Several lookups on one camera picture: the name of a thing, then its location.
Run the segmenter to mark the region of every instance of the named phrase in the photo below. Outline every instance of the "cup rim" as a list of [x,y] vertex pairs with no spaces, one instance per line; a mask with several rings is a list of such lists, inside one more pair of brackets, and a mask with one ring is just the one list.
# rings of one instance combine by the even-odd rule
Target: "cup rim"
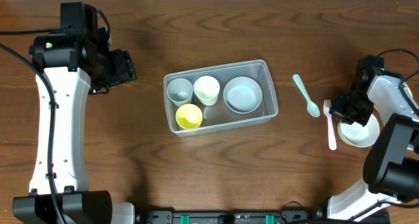
[[357,145],[356,143],[352,143],[350,140],[348,140],[348,138],[346,138],[346,136],[343,134],[343,132],[342,132],[342,129],[341,129],[341,127],[340,127],[340,125],[342,125],[342,122],[339,122],[338,123],[338,135],[340,136],[340,138],[342,139],[342,141],[344,142],[344,143],[346,143],[346,144],[348,144],[348,145],[351,145],[351,146],[355,146],[355,147],[357,147],[357,148],[368,148],[368,147],[370,147],[370,146],[372,146],[374,143],[371,143],[371,144],[369,144],[369,145],[364,145],[364,146],[362,146],[362,145]]
[[[203,97],[200,97],[197,93],[196,93],[196,88],[195,88],[195,86],[196,86],[196,82],[198,82],[202,77],[211,77],[212,79],[215,79],[215,81],[217,82],[217,86],[218,86],[218,93],[215,95],[215,96],[213,96],[213,97],[211,97],[211,98],[203,98]],[[218,95],[220,95],[220,89],[221,89],[221,86],[220,86],[220,82],[215,78],[215,77],[212,77],[212,76],[202,76],[202,77],[200,77],[200,78],[198,78],[196,81],[195,81],[195,83],[193,84],[193,92],[195,93],[195,96],[196,97],[198,97],[200,100],[212,100],[212,99],[214,99],[215,97],[218,97]]]
[[[179,112],[179,109],[180,109],[181,107],[185,106],[185,105],[193,105],[193,106],[197,107],[197,108],[199,109],[199,111],[201,112],[201,116],[202,116],[202,118],[201,118],[201,121],[199,122],[198,126],[195,126],[194,128],[184,128],[184,127],[182,127],[182,126],[180,125],[180,123],[177,121],[177,112]],[[176,113],[175,113],[175,120],[176,120],[176,123],[177,123],[177,124],[178,124],[181,128],[183,128],[183,129],[185,129],[185,130],[190,130],[190,129],[195,129],[195,128],[198,128],[199,126],[201,126],[202,121],[204,120],[204,116],[203,116],[203,114],[202,114],[202,110],[201,110],[198,106],[194,105],[193,103],[186,103],[186,104],[182,105],[181,107],[179,107],[179,108],[176,110]]]
[[[176,81],[176,80],[186,80],[186,81],[188,81],[188,83],[192,86],[192,93],[191,93],[191,95],[186,99],[186,100],[183,100],[183,101],[177,101],[177,100],[173,100],[172,99],[172,97],[170,97],[170,95],[169,95],[169,87],[170,87],[170,85],[174,82],[174,81]],[[187,102],[188,100],[189,100],[189,98],[191,97],[191,96],[193,96],[193,94],[194,94],[194,87],[193,87],[193,85],[192,85],[192,83],[188,80],[188,79],[184,79],[184,78],[178,78],[178,79],[175,79],[175,80],[173,80],[173,81],[171,81],[170,83],[169,83],[169,85],[168,85],[168,87],[167,87],[167,89],[166,89],[166,95],[169,97],[169,100],[171,100],[171,101],[173,101],[173,102],[177,102],[177,103],[183,103],[183,102]]]

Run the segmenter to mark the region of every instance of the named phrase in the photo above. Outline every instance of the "plastic spoon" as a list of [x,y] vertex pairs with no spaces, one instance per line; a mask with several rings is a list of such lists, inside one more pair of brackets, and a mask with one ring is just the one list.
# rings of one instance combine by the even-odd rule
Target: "plastic spoon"
[[307,111],[313,116],[313,117],[319,117],[320,116],[320,109],[319,107],[310,99],[308,96],[307,90],[304,87],[304,84],[302,83],[302,80],[300,78],[300,75],[294,74],[293,79],[295,81],[295,84],[297,84],[297,87],[300,89],[302,95],[306,98],[307,101]]

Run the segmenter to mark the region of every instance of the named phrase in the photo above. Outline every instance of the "white bowl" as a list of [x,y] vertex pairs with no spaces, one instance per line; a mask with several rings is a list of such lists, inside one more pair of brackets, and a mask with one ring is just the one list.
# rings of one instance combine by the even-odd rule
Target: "white bowl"
[[356,122],[352,125],[339,122],[338,134],[345,143],[364,148],[375,143],[380,135],[380,125],[377,118],[371,115],[364,127]]
[[262,89],[249,77],[236,77],[224,88],[224,101],[235,113],[250,113],[262,102]]

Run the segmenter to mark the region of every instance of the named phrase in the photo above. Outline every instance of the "small cup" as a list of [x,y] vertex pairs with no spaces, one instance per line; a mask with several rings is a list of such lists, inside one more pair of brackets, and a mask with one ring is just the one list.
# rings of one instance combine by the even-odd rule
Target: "small cup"
[[176,122],[184,130],[199,128],[202,122],[201,109],[191,103],[182,105],[176,111]]
[[217,103],[220,84],[213,77],[203,76],[194,83],[194,92],[204,105],[212,106]]
[[225,85],[224,101],[235,113],[250,113],[262,102],[262,89],[249,77],[236,77]]
[[169,99],[178,107],[192,102],[192,92],[192,83],[186,79],[173,80],[167,90]]

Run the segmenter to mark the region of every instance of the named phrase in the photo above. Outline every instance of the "green connector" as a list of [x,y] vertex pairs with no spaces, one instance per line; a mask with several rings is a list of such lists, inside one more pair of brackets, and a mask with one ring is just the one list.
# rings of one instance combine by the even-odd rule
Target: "green connector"
[[273,215],[266,215],[266,224],[275,224],[275,217]]
[[181,215],[181,224],[189,224],[189,215]]

